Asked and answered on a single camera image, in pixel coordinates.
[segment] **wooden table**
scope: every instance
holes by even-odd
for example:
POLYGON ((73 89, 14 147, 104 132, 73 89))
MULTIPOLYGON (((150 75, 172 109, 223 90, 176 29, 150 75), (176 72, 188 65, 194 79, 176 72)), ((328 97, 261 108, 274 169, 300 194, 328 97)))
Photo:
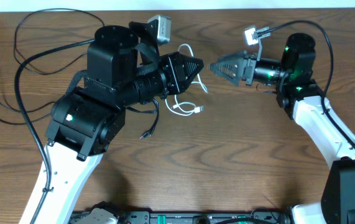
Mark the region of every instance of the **wooden table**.
MULTIPOLYGON (((16 106, 12 57, 17 23, 27 13, 0 13, 0 99, 16 106)), ((155 14, 172 18, 172 40, 161 54, 174 52, 182 43, 193 47, 205 65, 218 57, 248 48, 242 31, 253 24, 274 27, 294 19, 319 22, 333 44, 335 72, 329 99, 340 118, 355 133, 355 9, 125 11, 95 12, 106 24, 127 26, 146 22, 155 14)), ((93 38, 100 27, 95 19, 76 12, 46 12, 32 16, 18 36, 23 54, 30 56, 60 45, 93 38)), ((306 25, 291 26, 264 40, 263 55, 280 59, 287 37, 306 32, 316 39, 313 78, 324 86, 330 59, 321 34, 306 25)), ((86 50, 66 50, 34 62, 55 70, 86 50)), ((51 76, 22 74, 26 107, 32 109, 62 96, 73 74, 86 68, 86 59, 51 76)), ((201 73, 209 93, 193 85, 179 96, 204 105, 205 111, 189 117, 169 112, 160 103, 160 119, 151 138, 139 136, 154 115, 127 112, 126 125, 116 136, 101 164, 83 189, 76 210, 100 201, 153 210, 252 210, 258 206, 318 201, 328 166, 304 130, 281 110, 274 95, 253 87, 235 87, 209 70, 201 73)), ((37 118, 50 111, 31 115, 37 118)), ((19 114, 0 107, 0 117, 22 121, 19 114)), ((49 118, 35 127, 42 138, 49 118)), ((37 179, 40 154, 26 126, 0 123, 0 222, 18 222, 37 179)))

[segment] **wooden tabletop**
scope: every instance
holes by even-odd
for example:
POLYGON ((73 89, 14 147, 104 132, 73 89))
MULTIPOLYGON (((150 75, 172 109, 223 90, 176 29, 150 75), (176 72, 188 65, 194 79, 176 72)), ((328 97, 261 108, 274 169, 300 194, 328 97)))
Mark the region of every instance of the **wooden tabletop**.
MULTIPOLYGON (((14 29, 27 13, 0 13, 0 99, 16 105, 12 56, 14 29)), ((335 70, 328 98, 339 117, 355 133, 355 9, 123 11, 95 12, 107 25, 146 22, 155 14, 172 18, 172 39, 161 54, 182 43, 193 47, 205 66, 237 50, 255 51, 244 44, 242 31, 251 25, 274 27, 294 19, 319 22, 334 50, 335 70)), ((46 12, 32 16, 18 36, 26 56, 72 42, 91 39, 100 23, 77 12, 46 12)), ((328 49, 321 33, 306 25, 274 32, 263 41, 263 57, 280 59, 287 37, 306 32, 316 39, 313 78, 323 88, 330 69, 328 49)), ((87 46, 41 58, 33 64, 56 70, 87 46)), ((27 109, 59 99, 73 74, 86 68, 86 58, 50 76, 25 71, 21 90, 27 109)), ((209 70, 201 72, 209 89, 192 85, 179 99, 204 105, 203 113, 189 117, 169 112, 160 102, 155 134, 140 140, 154 115, 127 112, 126 125, 111 143, 100 165, 88 179, 75 210, 100 201, 122 207, 153 210, 252 210, 258 206, 285 208, 321 198, 328 166, 306 132, 278 107, 275 95, 254 86, 235 87, 209 70)), ((137 109, 150 108, 137 106, 137 109)), ((49 113, 32 113, 31 119, 49 113)), ((0 107, 0 118, 22 122, 19 114, 0 107)), ((44 133, 50 118, 35 123, 44 133)), ((19 221, 34 188, 40 163, 38 149, 26 126, 0 123, 0 223, 19 221)))

